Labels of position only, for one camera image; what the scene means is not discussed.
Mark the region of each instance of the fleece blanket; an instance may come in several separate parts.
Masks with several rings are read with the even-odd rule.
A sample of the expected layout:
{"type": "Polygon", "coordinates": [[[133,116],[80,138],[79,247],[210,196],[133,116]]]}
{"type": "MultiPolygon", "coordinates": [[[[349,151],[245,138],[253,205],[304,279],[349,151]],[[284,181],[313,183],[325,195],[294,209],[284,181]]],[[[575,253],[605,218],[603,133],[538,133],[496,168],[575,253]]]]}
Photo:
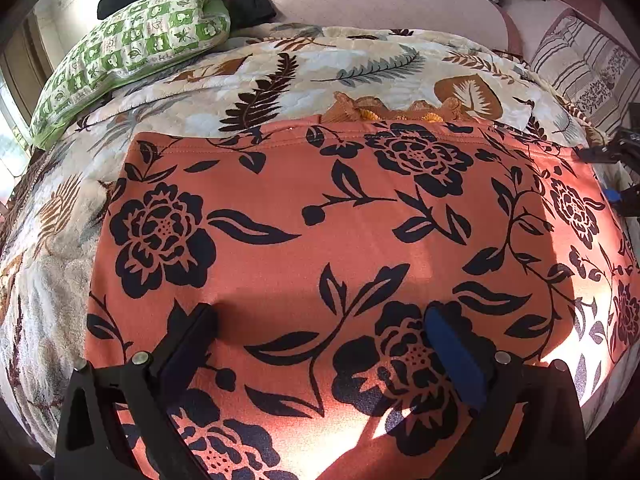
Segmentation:
{"type": "MultiPolygon", "coordinates": [[[[575,107],[522,65],[465,38],[420,30],[269,24],[231,38],[219,52],[188,66],[115,91],[47,153],[0,256],[0,391],[45,450],[54,449],[72,364],[84,355],[89,284],[110,203],[121,198],[123,179],[159,183],[176,171],[123,166],[134,136],[217,139],[240,168],[259,174],[267,155],[256,144],[246,145],[246,134],[273,120],[315,114],[329,114],[325,119],[335,122],[492,124],[549,142],[557,153],[561,146],[602,142],[575,107]]],[[[319,136],[311,140],[320,144],[319,136]]],[[[344,154],[353,146],[327,143],[320,149],[344,154]]],[[[141,156],[151,160],[158,154],[148,146],[141,156]]],[[[558,170],[563,171],[560,160],[558,170]]],[[[620,167],[598,176],[611,187],[630,183],[620,167]]],[[[631,249],[622,244],[617,250],[638,246],[637,223],[636,231],[624,222],[621,228],[631,249]]],[[[615,289],[610,302],[614,295],[623,301],[615,289]]],[[[625,312],[625,326],[637,326],[638,311],[625,312]]],[[[574,330],[582,332],[585,323],[578,313],[574,330]]],[[[604,341],[600,327],[593,334],[591,328],[581,340],[604,341]]],[[[603,330],[609,336],[612,326],[604,322],[603,330]]],[[[572,362],[575,380],[584,381],[588,428],[602,419],[635,370],[638,345],[632,335],[625,335],[625,351],[607,364],[586,364],[580,355],[572,362]]]]}

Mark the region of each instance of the metal screw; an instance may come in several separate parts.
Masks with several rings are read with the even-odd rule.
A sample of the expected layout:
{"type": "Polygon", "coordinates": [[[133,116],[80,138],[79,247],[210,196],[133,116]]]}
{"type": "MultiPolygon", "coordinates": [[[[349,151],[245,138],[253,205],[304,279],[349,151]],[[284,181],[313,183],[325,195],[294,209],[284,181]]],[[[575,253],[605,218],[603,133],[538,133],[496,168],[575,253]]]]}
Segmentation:
{"type": "Polygon", "coordinates": [[[74,370],[76,372],[81,372],[86,367],[86,359],[77,359],[74,362],[74,370]]]}
{"type": "Polygon", "coordinates": [[[554,361],[554,367],[556,368],[556,370],[560,370],[561,372],[565,372],[569,369],[566,363],[564,361],[561,361],[560,359],[556,359],[554,361]]]}
{"type": "Polygon", "coordinates": [[[149,361],[149,352],[136,352],[131,358],[131,362],[135,365],[143,365],[149,361]]]}
{"type": "Polygon", "coordinates": [[[511,356],[502,350],[495,353],[494,359],[501,365],[508,365],[511,362],[511,356]]]}

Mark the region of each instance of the green and white pillow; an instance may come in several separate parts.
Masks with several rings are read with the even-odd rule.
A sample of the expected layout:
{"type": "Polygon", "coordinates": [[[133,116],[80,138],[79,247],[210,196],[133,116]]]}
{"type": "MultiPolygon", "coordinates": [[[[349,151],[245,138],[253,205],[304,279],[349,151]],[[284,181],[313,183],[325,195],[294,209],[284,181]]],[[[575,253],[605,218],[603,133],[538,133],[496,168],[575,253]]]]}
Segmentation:
{"type": "Polygon", "coordinates": [[[49,149],[75,116],[107,92],[226,41],[221,0],[138,0],[97,25],[47,81],[31,120],[35,146],[49,149]]]}

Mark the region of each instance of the blue rubber tip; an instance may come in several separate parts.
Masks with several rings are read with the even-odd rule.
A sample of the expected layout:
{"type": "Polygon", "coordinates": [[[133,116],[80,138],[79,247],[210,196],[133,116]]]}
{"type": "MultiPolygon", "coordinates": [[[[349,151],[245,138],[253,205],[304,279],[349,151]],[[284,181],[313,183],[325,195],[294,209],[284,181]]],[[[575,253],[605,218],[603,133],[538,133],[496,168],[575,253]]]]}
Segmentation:
{"type": "Polygon", "coordinates": [[[602,192],[609,203],[620,202],[620,200],[622,200],[620,193],[615,189],[604,189],[602,192]]]}
{"type": "Polygon", "coordinates": [[[428,308],[424,313],[424,330],[460,399],[468,406],[481,410],[487,396],[485,376],[437,308],[428,308]]]}

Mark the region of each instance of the orange garment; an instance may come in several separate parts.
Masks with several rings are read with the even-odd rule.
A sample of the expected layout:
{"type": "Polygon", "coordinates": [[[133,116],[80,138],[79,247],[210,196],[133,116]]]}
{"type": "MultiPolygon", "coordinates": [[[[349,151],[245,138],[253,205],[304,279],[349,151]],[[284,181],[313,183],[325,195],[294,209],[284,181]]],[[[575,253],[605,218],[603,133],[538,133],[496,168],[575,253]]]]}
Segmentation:
{"type": "Polygon", "coordinates": [[[141,133],[86,357],[121,364],[215,305],[219,337],[169,410],[211,478],[428,478],[470,421],[422,330],[432,302],[497,349],[564,359],[584,403],[638,339],[638,272],[591,168],[499,123],[141,133]]]}

